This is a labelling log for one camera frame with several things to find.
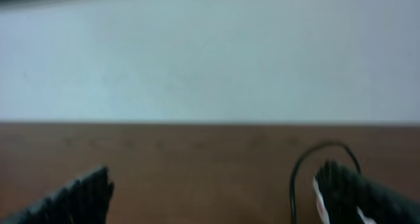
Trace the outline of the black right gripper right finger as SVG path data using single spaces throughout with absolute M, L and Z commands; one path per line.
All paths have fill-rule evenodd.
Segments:
M 363 224 L 357 207 L 377 224 L 419 224 L 418 202 L 337 162 L 326 162 L 314 178 L 323 195 L 331 224 Z

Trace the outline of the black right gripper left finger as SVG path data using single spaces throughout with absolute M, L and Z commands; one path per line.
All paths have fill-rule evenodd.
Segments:
M 114 183 L 99 167 L 1 218 L 2 224 L 106 224 Z

